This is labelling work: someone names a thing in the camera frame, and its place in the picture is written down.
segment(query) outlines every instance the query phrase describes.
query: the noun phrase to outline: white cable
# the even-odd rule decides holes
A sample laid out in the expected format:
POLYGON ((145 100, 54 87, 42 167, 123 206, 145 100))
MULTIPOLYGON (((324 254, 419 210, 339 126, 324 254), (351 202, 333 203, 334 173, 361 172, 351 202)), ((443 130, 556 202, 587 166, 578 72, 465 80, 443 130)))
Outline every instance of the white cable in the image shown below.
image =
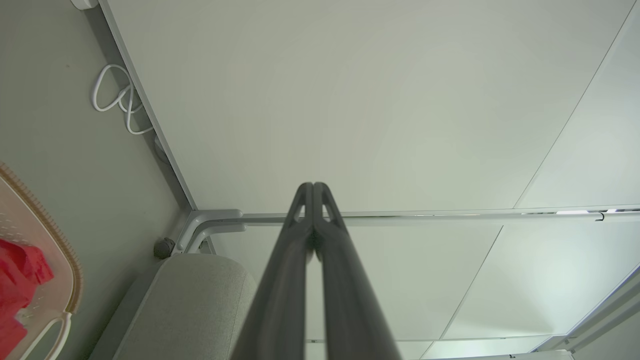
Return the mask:
POLYGON ((133 106, 133 92, 134 92, 135 88, 133 87, 133 81, 131 81, 131 76, 129 75, 129 72, 127 72, 127 69, 116 65, 116 64, 109 64, 107 66, 105 66, 102 71, 100 71, 100 75, 98 75, 98 80, 95 82, 95 86, 93 87, 93 92, 91 94, 91 104, 93 105, 93 108, 98 110, 98 111, 107 111, 109 109, 111 109, 112 107, 115 106, 115 104, 118 104, 118 106, 120 107, 120 109, 122 111, 125 112, 126 114, 126 121, 125 123, 127 124, 127 130, 129 130, 130 133, 132 133, 133 135, 140 135, 140 134, 144 134, 147 133, 151 130, 154 129, 153 126, 151 126, 148 129, 144 129, 142 131, 133 131, 131 129, 131 114, 135 113, 136 111, 140 110, 142 108, 142 104, 140 104, 140 106, 138 106, 135 110, 131 110, 131 107, 133 106), (125 87, 124 89, 122 89, 120 91, 120 93, 118 93, 118 97, 109 105, 107 105, 107 107, 105 108, 101 108, 100 106, 98 106, 98 89, 100 89, 100 84, 102 83, 102 78, 104 78, 104 75, 106 74, 107 70, 109 70, 110 68, 116 68, 116 69, 120 69, 122 70, 122 72, 124 72, 124 74, 127 76, 127 79, 129 80, 129 85, 127 85, 127 87, 125 87), (127 107, 125 107, 122 104, 122 98, 124 97, 124 95, 129 92, 129 103, 127 105, 127 107))

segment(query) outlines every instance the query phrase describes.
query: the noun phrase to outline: plastic basket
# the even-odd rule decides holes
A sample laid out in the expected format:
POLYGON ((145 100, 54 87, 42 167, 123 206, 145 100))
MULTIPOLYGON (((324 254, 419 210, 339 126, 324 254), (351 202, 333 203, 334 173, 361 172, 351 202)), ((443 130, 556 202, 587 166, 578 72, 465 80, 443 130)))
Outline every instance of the plastic basket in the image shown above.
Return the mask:
POLYGON ((26 186, 0 162, 0 238, 40 248, 54 278, 40 285, 30 305, 17 315, 27 336, 13 349, 8 360, 25 359, 56 322, 60 333, 47 360, 55 359, 67 340, 71 314, 79 305, 82 273, 79 262, 53 219, 26 186))

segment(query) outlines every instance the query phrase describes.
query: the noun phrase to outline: red fabric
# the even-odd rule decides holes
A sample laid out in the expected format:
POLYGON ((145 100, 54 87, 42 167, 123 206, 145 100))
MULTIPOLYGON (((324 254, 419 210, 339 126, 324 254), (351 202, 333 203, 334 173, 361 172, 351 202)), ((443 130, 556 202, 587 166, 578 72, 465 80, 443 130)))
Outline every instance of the red fabric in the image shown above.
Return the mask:
POLYGON ((20 340, 27 336, 27 329, 14 318, 0 322, 0 359, 6 359, 20 340))
POLYGON ((31 303, 39 284, 52 278, 40 249, 0 239, 0 359, 27 334, 15 314, 31 303))

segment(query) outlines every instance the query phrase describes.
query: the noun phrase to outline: horizontal bar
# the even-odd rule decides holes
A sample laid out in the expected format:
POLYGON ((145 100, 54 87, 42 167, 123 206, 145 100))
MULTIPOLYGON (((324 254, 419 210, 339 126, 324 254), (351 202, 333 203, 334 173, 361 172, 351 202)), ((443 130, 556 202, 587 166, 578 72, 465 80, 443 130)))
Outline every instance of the horizontal bar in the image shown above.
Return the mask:
MULTIPOLYGON (((501 338, 454 338, 454 339, 415 339, 415 340, 394 340, 396 343, 445 343, 448 341, 483 341, 483 340, 507 340, 507 339, 527 339, 527 338, 539 338, 541 336, 565 336, 566 334, 539 334, 539 335, 525 335, 525 336, 503 336, 501 338)), ((326 343, 326 339, 306 339, 305 343, 308 344, 323 344, 326 343)))
MULTIPOLYGON (((385 225, 428 225, 441 223, 484 223, 512 224, 530 222, 636 222, 640 221, 640 211, 586 214, 469 214, 469 215, 414 215, 391 217, 343 217, 350 226, 385 225)), ((278 226, 281 217, 252 217, 245 214, 241 218, 219 220, 221 222, 242 222, 248 226, 278 226)))
MULTIPOLYGON (((605 211, 608 209, 635 210, 640 204, 594 205, 594 206, 565 206, 555 208, 522 208, 522 209, 463 209, 463 210, 418 210, 418 211, 342 211, 342 217, 410 217, 418 215, 492 215, 492 214, 533 214, 555 213, 557 211, 588 210, 605 211)), ((252 218, 280 218, 286 213, 252 213, 245 216, 252 218)))

